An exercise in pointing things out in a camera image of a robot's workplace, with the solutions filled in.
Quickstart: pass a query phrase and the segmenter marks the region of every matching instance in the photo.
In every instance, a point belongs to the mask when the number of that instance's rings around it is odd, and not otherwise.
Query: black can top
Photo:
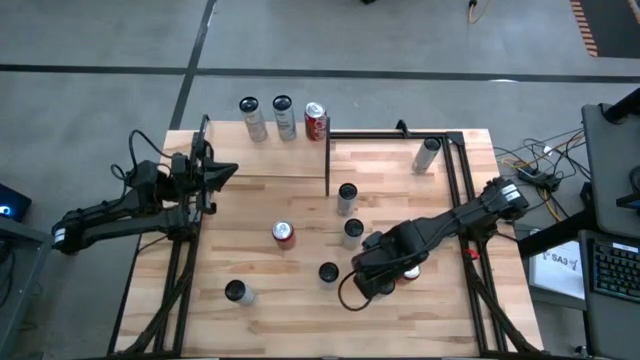
[[[320,265],[320,269],[318,269],[318,275],[320,275],[320,279],[324,282],[334,282],[338,280],[338,276],[340,276],[340,270],[338,269],[338,265],[332,262],[326,262]]]
[[[291,107],[291,104],[293,104],[293,102],[291,101],[291,98],[288,97],[287,95],[280,95],[275,99],[273,99],[273,108],[278,111],[287,110],[288,108]]]
[[[224,288],[224,294],[227,296],[227,299],[231,301],[242,299],[246,291],[246,286],[240,280],[231,280]]]
[[[424,147],[427,150],[438,151],[440,150],[440,141],[437,138],[426,138],[424,139]]]
[[[364,225],[358,219],[349,219],[344,224],[344,232],[351,237],[360,236],[364,232]]]
[[[258,109],[258,99],[247,96],[246,98],[240,100],[240,110],[242,112],[254,112]]]
[[[393,290],[396,289],[396,282],[391,280],[388,283],[380,286],[380,288],[378,289],[378,291],[380,292],[380,294],[382,295],[389,295],[393,292]]]
[[[356,198],[356,195],[358,195],[358,188],[352,183],[344,183],[340,185],[338,194],[345,200],[353,200]]]

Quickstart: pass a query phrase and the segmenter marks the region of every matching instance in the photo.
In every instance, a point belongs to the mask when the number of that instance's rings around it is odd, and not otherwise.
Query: black keyboard
[[[640,303],[640,252],[637,246],[596,239],[590,242],[594,291]]]

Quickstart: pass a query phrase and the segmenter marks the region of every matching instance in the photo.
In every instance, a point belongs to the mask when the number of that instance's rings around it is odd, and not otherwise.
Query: gray floor
[[[205,2],[5,0],[0,63],[184,67]],[[640,74],[640,60],[586,54],[569,0],[497,0],[474,26],[466,24],[465,0],[219,0],[199,66]],[[68,209],[117,196],[109,165],[128,166],[133,128],[162,143],[181,83],[182,76],[0,73],[0,182],[34,199],[27,223],[47,230]],[[243,96],[286,93],[299,105],[322,102],[339,128],[387,128],[398,119],[416,128],[489,128],[495,145],[513,148],[577,128],[580,106],[616,101],[635,87],[201,76],[182,128],[194,128],[203,112],[237,120]],[[143,144],[137,149],[139,158],[156,158]],[[575,157],[586,164],[583,149]],[[569,212],[581,208],[582,181],[561,185]],[[522,223],[552,219],[541,209]],[[74,258],[53,254],[29,314],[39,328],[23,334],[19,349],[42,350],[46,359],[103,355],[134,246],[123,239]],[[535,305],[548,350],[569,354],[584,342],[579,312]]]

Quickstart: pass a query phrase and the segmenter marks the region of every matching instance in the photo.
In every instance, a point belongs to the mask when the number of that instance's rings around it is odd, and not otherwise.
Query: wooden table
[[[322,290],[318,283],[320,264],[335,262],[343,276],[358,252],[341,247],[346,219],[336,214],[340,184],[358,187],[354,216],[363,221],[365,235],[402,220],[434,216],[452,207],[442,152],[427,174],[415,176],[410,164],[419,140],[332,141],[331,195],[325,197],[322,142],[310,142],[300,133],[294,142],[283,143],[273,124],[262,144],[253,144],[240,122],[214,122],[212,130],[216,160],[238,161],[240,170],[216,194],[218,213],[203,219],[183,356],[478,355],[457,239],[445,239],[432,251],[418,280],[398,285],[361,312],[343,309],[336,291]],[[462,131],[480,193],[498,175],[489,132]],[[168,132],[164,151],[186,151],[191,134]],[[466,201],[460,173],[458,179]],[[271,237],[273,223],[282,219],[295,227],[297,244],[290,251],[280,250]],[[506,225],[501,230],[512,232]],[[157,237],[143,236],[140,246]],[[170,242],[160,242],[138,256],[116,350],[129,346],[157,311],[170,249]],[[526,338],[542,348],[518,247],[496,237],[488,251],[501,306]],[[254,289],[254,306],[240,307],[225,298],[224,287],[232,279]],[[344,294],[353,306],[364,301],[352,282]],[[490,348],[495,349],[489,311],[483,310]]]

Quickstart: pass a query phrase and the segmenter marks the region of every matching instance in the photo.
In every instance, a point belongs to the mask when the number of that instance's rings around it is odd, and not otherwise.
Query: soda can
[[[354,250],[360,245],[360,238],[364,232],[364,225],[358,219],[349,219],[344,224],[344,237],[342,246],[348,250]]]
[[[344,183],[338,189],[338,215],[351,216],[356,208],[358,188],[351,183]]]
[[[327,136],[327,111],[324,106],[310,102],[304,111],[304,122],[307,130],[307,137],[311,140],[322,140]]]
[[[388,283],[380,286],[380,288],[378,289],[378,292],[381,295],[390,295],[395,289],[396,289],[396,282],[394,280],[391,280]]]
[[[278,134],[282,141],[296,138],[296,120],[293,116],[293,102],[287,95],[280,95],[273,99],[273,113],[276,115]]]
[[[240,113],[244,119],[247,130],[249,130],[249,137],[253,142],[261,142],[267,138],[267,125],[262,117],[262,110],[260,110],[260,104],[254,97],[247,96],[240,100]]]
[[[231,280],[224,288],[224,295],[242,306],[249,306],[256,300],[253,290],[240,280]]]
[[[320,284],[325,290],[335,289],[338,283],[338,277],[340,276],[340,270],[338,265],[332,262],[326,262],[320,265],[318,269],[318,276],[320,276]]]
[[[292,249],[296,244],[293,226],[286,221],[278,221],[273,225],[272,235],[278,247],[282,250]]]
[[[424,174],[433,162],[433,159],[438,155],[440,147],[440,141],[438,141],[437,138],[428,137],[424,139],[411,165],[413,172],[416,174]]]
[[[401,279],[403,282],[409,283],[418,277],[420,277],[420,265],[416,265],[413,269],[405,271]]]

